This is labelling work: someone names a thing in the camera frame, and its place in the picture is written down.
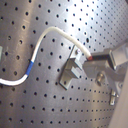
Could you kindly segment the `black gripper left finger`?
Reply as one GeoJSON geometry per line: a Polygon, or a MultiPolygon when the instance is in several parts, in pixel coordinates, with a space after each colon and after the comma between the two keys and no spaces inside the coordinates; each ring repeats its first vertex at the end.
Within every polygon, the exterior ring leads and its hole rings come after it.
{"type": "Polygon", "coordinates": [[[102,52],[93,53],[89,58],[89,62],[93,62],[98,66],[102,66],[107,64],[113,70],[116,69],[116,64],[114,61],[114,57],[112,51],[110,49],[105,49],[102,52]]]}

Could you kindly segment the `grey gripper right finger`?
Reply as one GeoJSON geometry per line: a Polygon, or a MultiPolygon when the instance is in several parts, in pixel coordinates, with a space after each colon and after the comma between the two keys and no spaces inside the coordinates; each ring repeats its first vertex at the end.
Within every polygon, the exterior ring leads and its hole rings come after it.
{"type": "Polygon", "coordinates": [[[88,78],[94,78],[98,86],[108,82],[112,87],[116,82],[122,82],[125,74],[114,71],[107,61],[87,61],[83,64],[83,70],[88,78]]]}

